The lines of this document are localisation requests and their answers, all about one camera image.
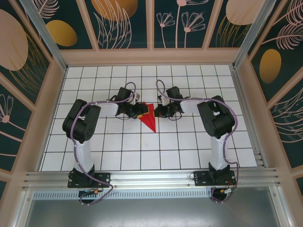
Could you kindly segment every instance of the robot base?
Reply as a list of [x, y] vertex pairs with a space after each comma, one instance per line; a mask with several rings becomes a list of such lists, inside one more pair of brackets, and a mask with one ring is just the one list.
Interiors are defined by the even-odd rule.
[[236, 184], [235, 173], [230, 170], [230, 165], [221, 170], [215, 170], [209, 163], [209, 170], [194, 172], [195, 186], [225, 186], [230, 181]]
[[[92, 167], [88, 174], [100, 181], [110, 183], [110, 173], [95, 173], [95, 166]], [[68, 178], [68, 188], [98, 188], [98, 182], [93, 181], [75, 168], [69, 173]], [[109, 186], [103, 184], [99, 187], [108, 188]]]

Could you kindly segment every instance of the metal base plate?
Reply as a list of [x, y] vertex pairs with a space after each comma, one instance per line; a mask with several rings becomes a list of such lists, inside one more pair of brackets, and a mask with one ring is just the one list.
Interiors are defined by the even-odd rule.
[[[110, 183], [110, 173], [96, 173], [94, 176], [96, 179]], [[76, 175], [74, 173], [70, 173], [69, 181], [67, 184], [68, 188], [98, 188], [98, 182], [93, 181], [91, 184], [89, 183], [79, 183], [77, 181]], [[108, 185], [102, 184], [99, 188], [109, 188]]]
[[224, 186], [228, 185], [228, 181], [225, 179], [227, 177], [229, 181], [232, 184], [236, 184], [236, 178], [235, 178], [235, 173], [230, 170], [228, 172], [228, 175], [225, 175], [222, 178], [218, 178], [216, 183], [214, 183], [209, 176], [208, 171], [195, 171], [194, 172], [194, 179], [195, 179], [195, 186]]

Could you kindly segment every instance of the red triangular object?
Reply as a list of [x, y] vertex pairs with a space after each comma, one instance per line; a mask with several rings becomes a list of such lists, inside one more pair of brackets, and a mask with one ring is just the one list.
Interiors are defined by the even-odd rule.
[[142, 117], [139, 117], [140, 121], [142, 121], [147, 127], [149, 127], [153, 132], [156, 132], [156, 119], [154, 116], [154, 107], [152, 104], [146, 104], [148, 106], [149, 112]]

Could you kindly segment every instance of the white tile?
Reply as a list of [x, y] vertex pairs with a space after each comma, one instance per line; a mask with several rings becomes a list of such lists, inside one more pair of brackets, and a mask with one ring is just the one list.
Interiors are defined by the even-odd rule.
[[177, 130], [178, 132], [195, 131], [194, 119], [192, 117], [182, 117], [177, 120]]
[[67, 114], [71, 110], [72, 104], [59, 104], [56, 118], [66, 118]]
[[122, 151], [140, 150], [141, 134], [123, 134]]
[[226, 101], [225, 103], [236, 113], [236, 115], [242, 115], [240, 103], [238, 101]]
[[207, 132], [197, 132], [197, 143], [198, 149], [211, 149], [211, 137], [207, 134]]
[[160, 150], [178, 150], [176, 133], [160, 133]]
[[140, 170], [140, 151], [123, 151], [121, 170]]
[[141, 121], [139, 119], [129, 119], [124, 121], [123, 133], [140, 133]]
[[196, 131], [205, 131], [201, 117], [194, 117], [194, 123]]
[[141, 169], [160, 169], [160, 152], [155, 150], [141, 152]]
[[66, 135], [51, 135], [47, 146], [47, 152], [64, 152], [67, 142]]
[[97, 121], [95, 134], [103, 134], [105, 132], [105, 118], [99, 118]]
[[142, 90], [141, 100], [147, 103], [153, 103], [158, 101], [156, 89], [144, 89]]
[[252, 149], [236, 149], [240, 167], [257, 167]]
[[220, 87], [217, 77], [203, 77], [205, 88]]
[[250, 138], [247, 131], [235, 131], [232, 134], [236, 148], [251, 148]]
[[186, 72], [188, 76], [201, 76], [201, 68], [199, 65], [187, 65]]
[[159, 135], [157, 133], [141, 134], [141, 150], [159, 150]]
[[127, 66], [127, 77], [141, 77], [141, 66]]
[[121, 151], [122, 134], [106, 134], [104, 136], [104, 151]]
[[101, 170], [120, 170], [121, 151], [103, 152]]
[[212, 156], [212, 150], [199, 150], [199, 158], [201, 168], [208, 168], [208, 163], [210, 162], [210, 158]]
[[81, 78], [95, 78], [98, 67], [83, 67]]
[[126, 77], [126, 66], [113, 66], [112, 77]]
[[42, 171], [60, 171], [63, 161], [64, 152], [60, 153], [46, 153]]
[[174, 87], [188, 88], [187, 77], [173, 77], [172, 83], [173, 83]]
[[80, 84], [80, 79], [66, 79], [64, 86], [63, 86], [63, 91], [69, 90], [78, 90], [79, 89], [79, 84]]
[[188, 88], [181, 88], [180, 89], [180, 94], [183, 96], [183, 98], [189, 97], [190, 96], [189, 89]]
[[[127, 77], [126, 78], [126, 83], [128, 82], [133, 82], [135, 85], [136, 85], [136, 89], [141, 89], [141, 77]], [[130, 84], [130, 85], [127, 85], [127, 89], [130, 89], [130, 90], [134, 90], [134, 85], [133, 84]]]
[[191, 97], [206, 98], [206, 94], [205, 94], [205, 89], [204, 88], [191, 88], [191, 89], [189, 89], [189, 91], [190, 91], [190, 96]]
[[93, 102], [96, 101], [105, 101], [108, 99], [109, 90], [108, 91], [94, 91]]
[[81, 78], [79, 90], [93, 90], [95, 87], [95, 78]]
[[64, 154], [61, 171], [71, 171], [74, 168], [74, 165], [75, 165], [74, 153], [66, 152]]
[[185, 65], [172, 65], [171, 71], [173, 76], [187, 76]]
[[112, 78], [110, 82], [110, 89], [120, 89], [125, 87], [126, 77], [125, 78]]
[[159, 118], [159, 121], [159, 132], [177, 132], [175, 121], [171, 121], [168, 118]]
[[110, 78], [97, 78], [95, 83], [95, 90], [108, 90], [110, 85]]
[[123, 120], [118, 118], [107, 118], [105, 134], [111, 133], [122, 133], [123, 131]]
[[196, 134], [194, 132], [178, 133], [179, 149], [197, 149]]
[[216, 71], [218, 76], [230, 76], [231, 71], [228, 65], [216, 65]]
[[158, 77], [171, 76], [171, 66], [170, 65], [157, 65], [157, 76]]
[[78, 91], [63, 91], [60, 104], [73, 104], [76, 101]]
[[162, 150], [160, 154], [161, 169], [180, 169], [179, 151]]
[[218, 76], [220, 87], [235, 87], [233, 84], [232, 77]]
[[188, 77], [189, 88], [204, 88], [202, 77]]
[[[156, 122], [156, 132], [159, 132], [159, 122], [158, 122], [157, 118], [155, 119], [155, 122]], [[142, 122], [141, 123], [141, 132], [142, 133], [150, 133], [150, 132], [153, 132], [153, 131]]]
[[159, 79], [163, 81], [163, 83], [165, 85], [165, 89], [169, 89], [169, 88], [173, 87], [172, 86], [172, 77], [161, 77]]
[[213, 98], [215, 96], [222, 97], [221, 90], [219, 88], [206, 88], [205, 92], [207, 98]]
[[[227, 157], [227, 160], [228, 160], [229, 162], [238, 162], [237, 154], [236, 154], [236, 150], [235, 150], [235, 149], [228, 149], [226, 155], [227, 155], [227, 156], [226, 156], [226, 157]], [[236, 164], [229, 164], [229, 165], [231, 165], [232, 168], [237, 167]]]
[[54, 135], [65, 135], [65, 131], [62, 129], [64, 119], [55, 119], [53, 122], [52, 134]]
[[181, 169], [199, 169], [199, 156], [197, 150], [180, 151]]
[[91, 152], [91, 158], [93, 159], [93, 163], [95, 165], [95, 170], [101, 170], [101, 159], [102, 159], [102, 152]]
[[224, 101], [237, 101], [238, 96], [234, 88], [221, 88]]
[[156, 88], [156, 77], [142, 77], [142, 89]]
[[103, 150], [103, 134], [94, 134], [90, 139], [90, 150], [91, 151], [102, 151]]
[[203, 76], [216, 76], [216, 69], [214, 65], [201, 65], [201, 71]]
[[247, 128], [243, 116], [237, 116], [237, 119], [238, 119], [238, 127], [236, 131], [246, 131]]
[[98, 67], [97, 77], [111, 77], [111, 75], [112, 75], [111, 66]]
[[83, 67], [69, 67], [66, 78], [80, 78]]
[[145, 65], [142, 66], [142, 76], [143, 77], [156, 77], [157, 68], [155, 65]]
[[94, 91], [78, 91], [77, 99], [82, 99], [86, 102], [91, 102]]

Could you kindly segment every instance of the gold circle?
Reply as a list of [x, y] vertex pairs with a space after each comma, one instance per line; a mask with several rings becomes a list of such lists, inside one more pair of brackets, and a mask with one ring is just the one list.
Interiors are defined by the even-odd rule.
[[73, 46], [77, 42], [74, 29], [61, 20], [52, 20], [46, 24], [55, 42], [61, 46]]
[[260, 77], [264, 83], [273, 82], [281, 69], [281, 55], [274, 49], [267, 50], [260, 62]]
[[128, 17], [133, 16], [138, 9], [138, 0], [91, 0], [93, 7], [103, 18], [112, 21], [120, 21], [123, 18], [118, 18], [118, 8], [116, 5], [127, 12]]

